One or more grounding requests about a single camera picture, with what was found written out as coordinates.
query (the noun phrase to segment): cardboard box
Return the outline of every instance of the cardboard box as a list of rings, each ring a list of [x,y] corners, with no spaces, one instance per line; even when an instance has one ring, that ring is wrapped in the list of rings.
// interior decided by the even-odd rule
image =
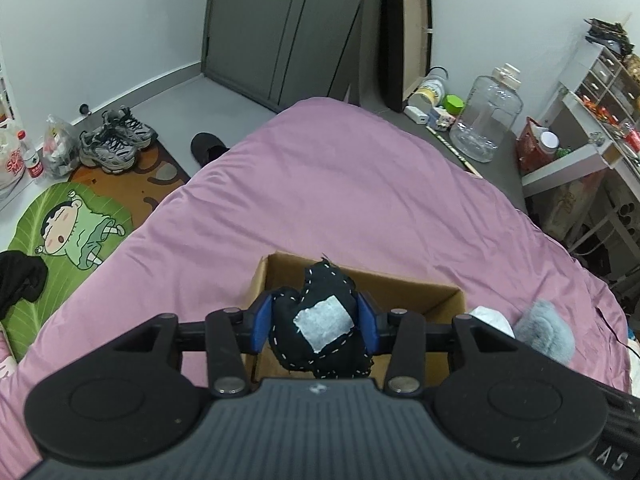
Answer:
[[[263,257],[247,292],[245,307],[248,308],[264,290],[273,290],[281,286],[302,288],[305,267],[316,261],[286,253],[273,253]],[[402,307],[419,312],[427,321],[434,323],[450,323],[454,316],[465,311],[464,294],[456,286],[418,282],[408,278],[345,267],[339,262],[333,263],[351,277],[358,291],[367,291],[385,311]],[[374,357],[370,376],[378,382],[378,385],[383,383],[390,358],[390,355]],[[255,382],[264,377],[313,377],[311,372],[285,370],[271,352],[268,343],[257,358],[249,358],[245,363]],[[448,375],[447,355],[435,352],[427,354],[427,384],[438,385]]]

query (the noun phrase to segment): white wall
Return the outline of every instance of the white wall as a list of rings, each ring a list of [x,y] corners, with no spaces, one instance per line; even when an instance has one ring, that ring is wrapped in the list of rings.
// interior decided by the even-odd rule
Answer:
[[[466,98],[474,79],[511,63],[522,71],[526,115],[542,112],[588,25],[584,18],[624,20],[640,52],[640,0],[433,0],[432,64],[449,69],[449,91]]]
[[[0,48],[27,133],[200,61],[207,0],[0,0]]]

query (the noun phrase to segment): gray fluffy object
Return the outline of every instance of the gray fluffy object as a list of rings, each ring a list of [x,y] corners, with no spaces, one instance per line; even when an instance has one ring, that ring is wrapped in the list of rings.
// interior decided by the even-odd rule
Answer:
[[[574,356],[574,333],[549,301],[537,300],[513,327],[513,334],[518,341],[563,365]]]

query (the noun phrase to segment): pink pillow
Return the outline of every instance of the pink pillow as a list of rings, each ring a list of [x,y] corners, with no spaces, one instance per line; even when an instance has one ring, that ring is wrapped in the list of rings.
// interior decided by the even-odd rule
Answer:
[[[14,353],[11,352],[9,340],[6,338],[4,327],[0,324],[0,379],[10,376],[15,372],[17,364]]]

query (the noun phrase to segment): black cable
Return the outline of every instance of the black cable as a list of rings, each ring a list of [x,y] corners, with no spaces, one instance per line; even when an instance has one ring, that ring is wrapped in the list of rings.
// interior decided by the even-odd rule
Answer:
[[[640,355],[638,355],[638,352],[636,352],[633,348],[631,348],[631,346],[624,344],[622,341],[620,341],[620,339],[618,339],[618,334],[616,334],[615,330],[611,328],[611,325],[607,322],[607,320],[604,317],[604,314],[598,307],[596,307],[596,311],[598,312],[598,315],[600,316],[600,318],[602,318],[602,320],[604,321],[604,324],[607,325],[607,328],[611,330],[611,333],[613,334],[613,337],[616,338],[616,341],[619,342],[622,346],[626,346],[627,348],[629,348],[629,350],[631,350],[634,354],[636,354],[636,357],[640,359]]]

